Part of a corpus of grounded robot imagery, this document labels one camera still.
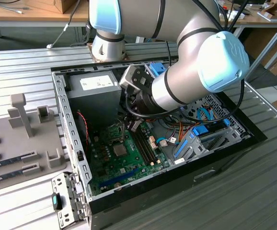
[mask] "metal bracket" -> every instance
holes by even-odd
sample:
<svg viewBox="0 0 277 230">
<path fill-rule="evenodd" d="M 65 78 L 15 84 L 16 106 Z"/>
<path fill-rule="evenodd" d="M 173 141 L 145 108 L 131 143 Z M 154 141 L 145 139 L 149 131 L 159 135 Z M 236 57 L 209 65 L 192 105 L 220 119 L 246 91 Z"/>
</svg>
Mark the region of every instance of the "metal bracket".
<svg viewBox="0 0 277 230">
<path fill-rule="evenodd" d="M 52 190 L 59 194 L 62 209 L 57 211 L 58 224 L 64 229 L 88 216 L 84 189 L 76 173 L 61 173 L 51 180 Z"/>
<path fill-rule="evenodd" d="M 148 85 L 150 86 L 153 80 L 154 78 L 151 75 L 141 69 L 136 69 L 132 75 L 133 84 L 143 92 L 148 93 L 150 96 L 152 96 L 151 88 L 146 86 L 146 81 L 149 81 Z"/>
</svg>

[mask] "light blue joint cap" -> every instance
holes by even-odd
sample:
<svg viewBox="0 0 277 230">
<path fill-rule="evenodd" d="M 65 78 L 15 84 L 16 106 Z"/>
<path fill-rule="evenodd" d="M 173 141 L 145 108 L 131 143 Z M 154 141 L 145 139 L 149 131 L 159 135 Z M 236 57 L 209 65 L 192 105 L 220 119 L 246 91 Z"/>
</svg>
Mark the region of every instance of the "light blue joint cap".
<svg viewBox="0 0 277 230">
<path fill-rule="evenodd" d="M 121 16 L 118 0 L 91 0 L 90 23 L 97 30 L 119 34 Z"/>
<path fill-rule="evenodd" d="M 221 92 L 244 79 L 249 71 L 249 58 L 239 39 L 222 31 L 202 44 L 197 56 L 197 71 L 209 92 Z"/>
</svg>

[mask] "red wire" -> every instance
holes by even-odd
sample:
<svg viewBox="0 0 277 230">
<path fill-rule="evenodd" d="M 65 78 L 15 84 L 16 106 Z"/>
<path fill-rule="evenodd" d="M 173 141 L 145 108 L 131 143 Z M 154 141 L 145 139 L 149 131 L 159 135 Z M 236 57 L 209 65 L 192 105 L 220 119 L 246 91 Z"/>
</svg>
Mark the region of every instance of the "red wire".
<svg viewBox="0 0 277 230">
<path fill-rule="evenodd" d="M 88 131 L 87 131 L 86 119 L 84 118 L 84 116 L 83 116 L 80 112 L 77 112 L 77 114 L 79 114 L 79 115 L 82 117 L 82 119 L 83 119 L 83 121 L 84 121 L 84 123 L 85 123 L 85 131 L 86 131 L 86 151 L 87 151 L 87 146 L 88 146 L 88 144 L 89 144 L 89 141 L 88 141 L 89 133 L 88 133 Z"/>
</svg>

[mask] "expansion slot bracket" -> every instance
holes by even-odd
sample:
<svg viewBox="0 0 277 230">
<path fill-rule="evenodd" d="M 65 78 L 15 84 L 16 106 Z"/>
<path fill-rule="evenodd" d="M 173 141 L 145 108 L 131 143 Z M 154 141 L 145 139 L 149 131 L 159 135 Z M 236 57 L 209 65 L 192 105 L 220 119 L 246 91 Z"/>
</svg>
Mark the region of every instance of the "expansion slot bracket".
<svg viewBox="0 0 277 230">
<path fill-rule="evenodd" d="M 51 180 L 52 202 L 58 216 L 60 229 L 88 217 L 84 189 L 76 173 L 61 173 Z"/>
</svg>

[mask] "blue latch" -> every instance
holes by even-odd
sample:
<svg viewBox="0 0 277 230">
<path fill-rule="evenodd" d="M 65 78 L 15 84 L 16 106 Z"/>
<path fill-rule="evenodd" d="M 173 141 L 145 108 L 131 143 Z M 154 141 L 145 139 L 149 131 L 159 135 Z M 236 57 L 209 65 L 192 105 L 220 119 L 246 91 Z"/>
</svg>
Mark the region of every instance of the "blue latch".
<svg viewBox="0 0 277 230">
<path fill-rule="evenodd" d="M 224 123 L 225 123 L 226 126 L 229 126 L 230 125 L 230 120 L 224 119 Z"/>
<path fill-rule="evenodd" d="M 166 71 L 166 68 L 162 63 L 151 63 L 149 67 L 156 77 Z"/>
<path fill-rule="evenodd" d="M 196 136 L 200 136 L 201 134 L 207 133 L 208 130 L 205 126 L 197 126 L 193 128 L 193 132 Z"/>
</svg>

